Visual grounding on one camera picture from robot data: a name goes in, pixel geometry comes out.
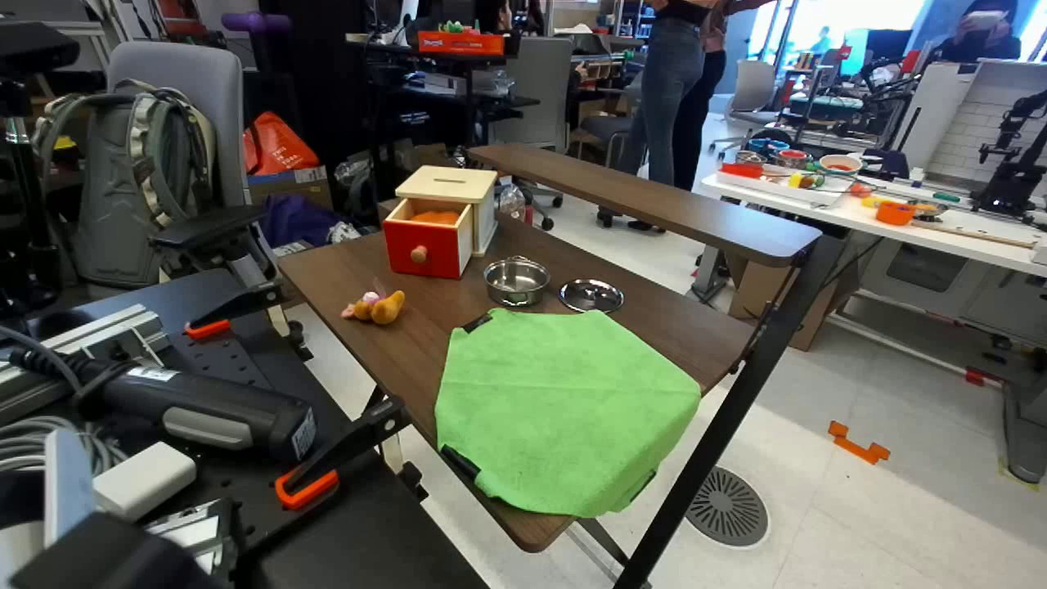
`gray backpack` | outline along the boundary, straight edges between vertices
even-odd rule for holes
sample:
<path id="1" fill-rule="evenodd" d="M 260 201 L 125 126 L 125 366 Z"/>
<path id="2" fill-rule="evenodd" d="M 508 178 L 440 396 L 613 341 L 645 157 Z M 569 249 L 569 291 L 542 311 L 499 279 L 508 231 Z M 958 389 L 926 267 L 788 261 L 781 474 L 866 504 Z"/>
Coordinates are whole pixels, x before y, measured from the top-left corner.
<path id="1" fill-rule="evenodd" d="M 206 115 L 172 90 L 120 81 L 104 95 L 62 95 L 46 106 L 37 126 L 43 166 L 62 133 L 83 151 L 83 204 L 65 238 L 78 282 L 158 286 L 154 235 L 219 205 Z"/>

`green towel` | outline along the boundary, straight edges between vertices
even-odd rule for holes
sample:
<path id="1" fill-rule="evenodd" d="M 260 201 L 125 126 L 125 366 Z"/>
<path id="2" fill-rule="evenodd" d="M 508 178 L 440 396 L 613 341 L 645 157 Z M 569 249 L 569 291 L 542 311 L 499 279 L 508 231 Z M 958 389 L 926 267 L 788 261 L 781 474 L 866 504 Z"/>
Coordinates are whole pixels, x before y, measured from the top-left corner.
<path id="1" fill-rule="evenodd" d="M 700 385 L 601 311 L 491 311 L 452 334 L 436 399 L 439 449 L 519 511 L 620 511 L 696 414 Z"/>

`metal bowl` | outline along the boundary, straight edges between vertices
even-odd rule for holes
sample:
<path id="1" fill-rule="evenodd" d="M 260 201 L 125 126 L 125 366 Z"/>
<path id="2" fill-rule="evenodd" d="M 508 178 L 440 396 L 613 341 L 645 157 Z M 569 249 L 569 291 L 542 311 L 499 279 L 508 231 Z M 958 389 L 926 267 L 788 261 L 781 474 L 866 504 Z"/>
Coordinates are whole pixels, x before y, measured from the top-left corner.
<path id="1" fill-rule="evenodd" d="M 546 267 L 536 264 L 532 260 L 522 260 L 522 257 L 510 257 L 510 260 L 491 261 L 483 267 L 483 279 L 487 279 L 487 297 L 504 303 L 504 309 L 525 309 L 551 286 Z"/>
<path id="2" fill-rule="evenodd" d="M 600 279 L 572 279 L 558 288 L 558 300 L 578 314 L 593 311 L 593 309 L 614 314 L 625 303 L 625 291 L 618 291 Z"/>

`small orange toy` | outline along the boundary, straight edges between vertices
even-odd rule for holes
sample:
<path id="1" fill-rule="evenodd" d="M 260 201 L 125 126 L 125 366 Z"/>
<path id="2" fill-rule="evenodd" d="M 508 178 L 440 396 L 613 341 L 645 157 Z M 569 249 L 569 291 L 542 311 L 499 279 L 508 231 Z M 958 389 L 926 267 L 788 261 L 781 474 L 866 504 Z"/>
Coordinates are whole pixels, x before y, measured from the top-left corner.
<path id="1" fill-rule="evenodd" d="M 379 297 L 368 303 L 368 321 L 376 324 L 396 324 L 405 303 L 405 291 L 391 291 L 388 297 Z"/>
<path id="2" fill-rule="evenodd" d="M 396 324 L 405 309 L 405 291 L 391 291 L 388 297 L 376 291 L 362 291 L 362 297 L 350 300 L 341 318 L 362 324 Z"/>

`monitor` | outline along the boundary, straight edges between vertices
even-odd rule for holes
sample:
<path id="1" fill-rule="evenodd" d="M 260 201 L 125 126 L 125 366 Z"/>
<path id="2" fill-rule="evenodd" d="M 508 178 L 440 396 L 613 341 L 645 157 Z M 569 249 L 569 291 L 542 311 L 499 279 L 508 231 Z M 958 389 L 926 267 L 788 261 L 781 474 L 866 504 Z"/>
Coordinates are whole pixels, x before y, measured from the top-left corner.
<path id="1" fill-rule="evenodd" d="M 903 62 L 913 30 L 870 30 L 866 62 Z"/>

